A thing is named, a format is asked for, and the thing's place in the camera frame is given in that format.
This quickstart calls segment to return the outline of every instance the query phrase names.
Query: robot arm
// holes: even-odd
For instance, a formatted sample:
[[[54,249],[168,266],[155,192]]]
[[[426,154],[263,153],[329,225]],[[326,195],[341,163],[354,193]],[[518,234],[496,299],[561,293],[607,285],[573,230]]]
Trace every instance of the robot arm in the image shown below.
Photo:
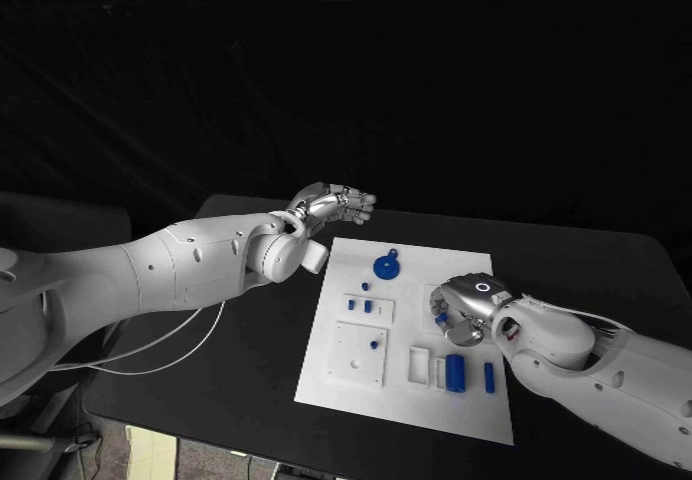
[[[462,313],[457,322],[450,309]],[[433,292],[431,310],[457,345],[476,345],[491,333],[534,393],[646,455],[692,470],[690,350],[638,335],[617,322],[610,321],[616,329],[590,325],[568,309],[515,298],[486,274],[455,277]]]
[[[188,220],[124,245],[0,249],[0,405],[113,322],[215,305],[283,282],[300,265],[319,273],[329,252],[310,236],[326,221],[362,224],[377,199],[336,185],[310,188],[286,211]]]

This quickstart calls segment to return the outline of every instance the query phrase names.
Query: black curtain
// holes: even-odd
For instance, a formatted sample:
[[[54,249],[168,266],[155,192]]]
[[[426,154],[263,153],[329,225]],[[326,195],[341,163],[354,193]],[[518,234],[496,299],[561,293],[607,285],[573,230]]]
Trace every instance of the black curtain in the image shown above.
[[[214,193],[322,180],[382,208],[651,235],[692,277],[690,27],[243,13],[3,12],[0,189],[123,205],[137,236]]]

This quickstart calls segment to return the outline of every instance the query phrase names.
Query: black table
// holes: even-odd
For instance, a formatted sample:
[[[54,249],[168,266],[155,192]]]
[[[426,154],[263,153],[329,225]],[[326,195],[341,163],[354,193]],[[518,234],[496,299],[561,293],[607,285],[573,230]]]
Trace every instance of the black table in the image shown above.
[[[269,212],[286,204],[215,196],[199,217]],[[377,211],[362,227],[328,225],[316,240],[332,247],[335,236],[488,252],[515,293],[606,315],[692,348],[692,302],[666,252],[646,236],[394,211]],[[230,301],[212,337],[181,364],[146,376],[100,373],[88,411],[357,479],[690,479],[528,392],[509,373],[515,447],[296,403],[322,282],[323,275],[300,269],[283,284]],[[111,368],[139,371],[176,359],[205,335],[217,311],[209,308],[181,333]],[[188,316],[143,315],[114,353],[152,341]]]

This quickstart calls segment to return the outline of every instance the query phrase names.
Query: white cable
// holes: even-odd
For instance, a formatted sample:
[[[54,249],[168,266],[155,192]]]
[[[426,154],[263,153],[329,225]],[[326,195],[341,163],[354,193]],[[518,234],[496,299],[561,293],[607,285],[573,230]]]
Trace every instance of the white cable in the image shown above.
[[[615,320],[612,320],[610,318],[606,318],[606,317],[602,317],[600,315],[594,315],[593,313],[589,313],[589,312],[581,312],[580,310],[573,310],[571,308],[566,308],[566,307],[558,307],[557,305],[553,305],[547,302],[544,302],[542,300],[537,300],[534,297],[531,297],[530,295],[525,295],[527,298],[531,299],[532,302],[537,302],[540,303],[541,305],[545,305],[547,307],[555,309],[555,310],[561,310],[564,312],[568,312],[568,313],[574,313],[577,315],[586,315],[587,317],[593,317],[593,318],[597,318],[599,320],[603,320],[604,322],[610,323],[612,325],[615,325],[617,328],[622,328],[623,330],[628,330],[630,332],[635,332],[635,330],[628,327],[628,325],[623,325],[620,322],[616,322]]]
[[[217,315],[217,320],[214,321],[214,325],[212,325],[212,328],[209,329],[209,332],[207,332],[205,338],[198,343],[198,346],[175,362],[171,362],[163,367],[155,368],[153,370],[147,370],[146,372],[117,372],[116,370],[109,370],[107,368],[96,367],[94,365],[90,365],[87,368],[93,368],[94,370],[101,370],[103,372],[116,373],[117,375],[146,375],[147,373],[159,372],[163,369],[172,367],[176,363],[182,362],[196,352],[198,348],[202,346],[207,339],[209,338],[209,335],[214,332],[214,328],[217,327],[217,324],[220,323],[221,312],[224,312],[225,303],[227,302],[221,302],[220,314]]]
[[[103,360],[94,360],[93,362],[87,362],[87,363],[64,363],[64,364],[60,364],[51,369],[51,371],[52,372],[62,372],[64,370],[75,370],[77,368],[91,367],[93,365],[98,365],[101,363],[113,362],[114,360],[120,360],[122,358],[126,358],[130,355],[134,355],[136,353],[140,353],[149,347],[153,347],[158,343],[163,342],[176,332],[179,332],[181,329],[192,322],[194,318],[198,316],[201,311],[202,311],[202,309],[199,309],[191,315],[188,320],[162,338],[155,340],[152,343],[147,343],[143,347],[132,350],[130,352],[122,353],[120,355],[116,355],[114,357],[104,358]]]

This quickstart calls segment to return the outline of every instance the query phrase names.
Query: blue block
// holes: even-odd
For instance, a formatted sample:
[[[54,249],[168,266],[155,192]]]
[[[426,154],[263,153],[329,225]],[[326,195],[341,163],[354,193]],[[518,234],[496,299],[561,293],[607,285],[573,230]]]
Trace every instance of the blue block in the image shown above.
[[[450,392],[466,392],[466,371],[465,357],[462,355],[447,355],[447,390]]]
[[[493,375],[493,364],[486,363],[486,392],[495,393],[495,375]]]

